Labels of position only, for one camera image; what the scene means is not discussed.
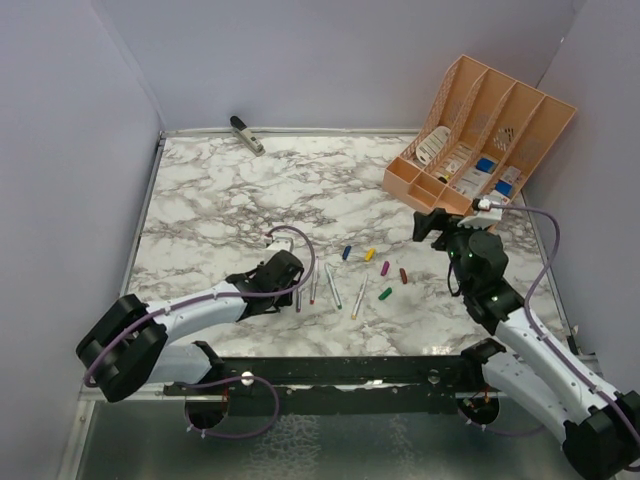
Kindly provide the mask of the white card packet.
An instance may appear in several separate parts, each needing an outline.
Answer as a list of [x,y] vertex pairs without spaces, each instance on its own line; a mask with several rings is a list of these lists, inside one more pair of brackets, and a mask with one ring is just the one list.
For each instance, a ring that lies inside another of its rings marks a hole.
[[489,173],[471,167],[465,171],[452,188],[461,195],[473,199],[481,192],[490,177]]

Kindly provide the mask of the green pen cap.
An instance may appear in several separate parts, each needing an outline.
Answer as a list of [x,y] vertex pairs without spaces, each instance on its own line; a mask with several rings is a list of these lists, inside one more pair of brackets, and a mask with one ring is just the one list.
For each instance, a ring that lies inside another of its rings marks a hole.
[[393,289],[391,287],[388,287],[378,296],[378,299],[380,301],[383,301],[387,299],[392,294],[392,292],[393,292]]

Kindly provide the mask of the grey black stapler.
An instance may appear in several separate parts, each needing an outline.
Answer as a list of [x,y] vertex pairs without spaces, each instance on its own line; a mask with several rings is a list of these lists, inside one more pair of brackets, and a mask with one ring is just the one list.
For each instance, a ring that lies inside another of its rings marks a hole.
[[255,134],[247,127],[247,125],[236,115],[230,117],[231,131],[249,150],[256,156],[264,154],[264,146],[257,139]]

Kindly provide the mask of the blue marker pen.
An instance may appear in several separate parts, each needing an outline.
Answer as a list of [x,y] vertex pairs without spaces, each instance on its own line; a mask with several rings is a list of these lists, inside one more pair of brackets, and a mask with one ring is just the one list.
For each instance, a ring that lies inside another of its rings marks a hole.
[[300,313],[302,310],[303,293],[301,289],[297,289],[295,293],[295,311],[296,313]]

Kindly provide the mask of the blue eraser box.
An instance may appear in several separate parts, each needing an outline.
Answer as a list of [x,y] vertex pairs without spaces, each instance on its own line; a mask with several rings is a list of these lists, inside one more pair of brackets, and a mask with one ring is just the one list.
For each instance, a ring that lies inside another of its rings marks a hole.
[[510,198],[513,194],[513,185],[510,183],[507,183],[505,181],[498,181],[494,187],[494,190],[496,192],[498,192],[499,194]]
[[482,156],[477,160],[475,164],[475,168],[478,171],[481,171],[487,174],[492,174],[496,170],[498,164],[499,164],[498,160],[489,158],[486,156]]

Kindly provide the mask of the yellow marker pen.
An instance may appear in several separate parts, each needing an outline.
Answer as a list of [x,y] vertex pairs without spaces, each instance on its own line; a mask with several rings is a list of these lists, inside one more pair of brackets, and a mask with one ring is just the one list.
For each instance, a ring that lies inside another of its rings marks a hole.
[[358,293],[357,293],[357,296],[356,296],[356,301],[355,301],[355,304],[354,304],[352,312],[351,312],[351,319],[352,320],[356,320],[357,317],[358,317],[358,313],[359,313],[359,310],[361,308],[361,304],[363,302],[363,299],[364,299],[364,296],[365,296],[365,293],[366,293],[366,287],[367,287],[367,284],[368,284],[368,279],[369,279],[369,275],[365,274],[364,277],[363,277],[363,280],[361,282],[361,285],[359,287],[359,290],[358,290]]

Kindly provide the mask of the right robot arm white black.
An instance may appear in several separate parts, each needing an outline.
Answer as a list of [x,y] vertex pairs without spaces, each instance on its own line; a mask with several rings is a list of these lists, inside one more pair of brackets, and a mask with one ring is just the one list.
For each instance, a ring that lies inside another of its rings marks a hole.
[[560,443],[584,479],[608,479],[639,469],[639,395],[621,393],[587,367],[537,317],[529,295],[505,279],[509,262],[501,238],[491,232],[505,206],[483,199],[463,217],[436,208],[413,216],[412,239],[432,243],[449,259],[470,317],[490,338],[466,350],[459,367],[469,390],[493,387],[538,420]]

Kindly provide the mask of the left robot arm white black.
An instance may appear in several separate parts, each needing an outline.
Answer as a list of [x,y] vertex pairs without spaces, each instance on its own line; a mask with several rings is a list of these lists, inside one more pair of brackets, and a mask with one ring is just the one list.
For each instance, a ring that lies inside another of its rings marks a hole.
[[210,394],[220,385],[221,361],[204,341],[178,341],[291,305],[303,273],[302,262],[280,250],[255,269],[196,294],[149,303],[124,295],[82,338],[76,356],[111,403],[153,383],[189,384],[199,394]]

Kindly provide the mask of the yellow pen cap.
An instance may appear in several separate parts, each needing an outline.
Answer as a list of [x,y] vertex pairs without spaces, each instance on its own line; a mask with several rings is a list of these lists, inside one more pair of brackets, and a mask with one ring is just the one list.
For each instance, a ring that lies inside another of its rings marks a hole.
[[375,254],[375,249],[374,248],[369,249],[364,256],[364,261],[369,262],[373,258],[374,254]]

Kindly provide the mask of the red marker pen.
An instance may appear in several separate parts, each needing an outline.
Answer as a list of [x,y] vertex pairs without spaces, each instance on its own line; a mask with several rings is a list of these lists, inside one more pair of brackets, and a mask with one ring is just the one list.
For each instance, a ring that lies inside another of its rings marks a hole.
[[316,302],[317,287],[319,282],[319,265],[320,265],[320,259],[316,257],[314,261],[313,272],[311,277],[310,296],[309,296],[310,305],[314,305]]

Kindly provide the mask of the peach desk file organizer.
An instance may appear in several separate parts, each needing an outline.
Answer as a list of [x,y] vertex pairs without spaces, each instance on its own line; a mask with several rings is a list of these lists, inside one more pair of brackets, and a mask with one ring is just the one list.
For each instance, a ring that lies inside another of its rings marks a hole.
[[[421,213],[444,208],[468,216],[473,200],[484,196],[509,204],[575,114],[574,106],[462,55],[446,71],[418,135],[385,168],[383,188]],[[422,165],[416,147],[438,126],[451,130],[449,139],[429,164]],[[482,156],[499,164],[471,199],[452,186]],[[509,166],[520,169],[521,175],[507,198],[494,187]]]

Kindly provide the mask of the black mounting rail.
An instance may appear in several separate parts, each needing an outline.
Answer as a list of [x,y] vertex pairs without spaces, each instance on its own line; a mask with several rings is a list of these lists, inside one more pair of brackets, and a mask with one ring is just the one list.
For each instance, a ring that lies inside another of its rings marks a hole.
[[204,381],[244,372],[275,387],[282,415],[454,414],[459,399],[487,389],[463,355],[227,357]]

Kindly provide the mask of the white red box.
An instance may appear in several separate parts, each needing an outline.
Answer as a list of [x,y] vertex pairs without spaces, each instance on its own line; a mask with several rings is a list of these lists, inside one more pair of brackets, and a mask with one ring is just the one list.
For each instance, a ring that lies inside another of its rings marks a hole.
[[518,169],[515,166],[509,166],[503,171],[500,177],[500,181],[508,185],[513,185],[518,180],[520,175],[521,175],[520,169]]

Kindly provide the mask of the white oval tag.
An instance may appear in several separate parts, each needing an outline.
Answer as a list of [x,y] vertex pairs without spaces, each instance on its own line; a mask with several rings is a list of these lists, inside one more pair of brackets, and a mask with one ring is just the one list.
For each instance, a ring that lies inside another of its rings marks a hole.
[[416,147],[416,159],[422,164],[429,164],[436,155],[443,149],[449,139],[451,130],[446,126],[436,127],[428,134]]

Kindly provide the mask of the green marker pen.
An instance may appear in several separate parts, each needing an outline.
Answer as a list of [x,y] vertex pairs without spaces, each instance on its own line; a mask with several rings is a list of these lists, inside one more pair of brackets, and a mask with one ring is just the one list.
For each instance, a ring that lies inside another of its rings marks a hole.
[[341,301],[341,297],[340,297],[339,291],[337,289],[337,285],[335,283],[335,279],[334,279],[334,276],[333,276],[332,269],[328,264],[325,264],[324,265],[324,271],[325,271],[325,274],[326,274],[326,277],[327,277],[327,282],[329,284],[331,295],[332,295],[333,301],[334,301],[334,303],[336,305],[336,308],[341,310],[342,309],[342,301]]

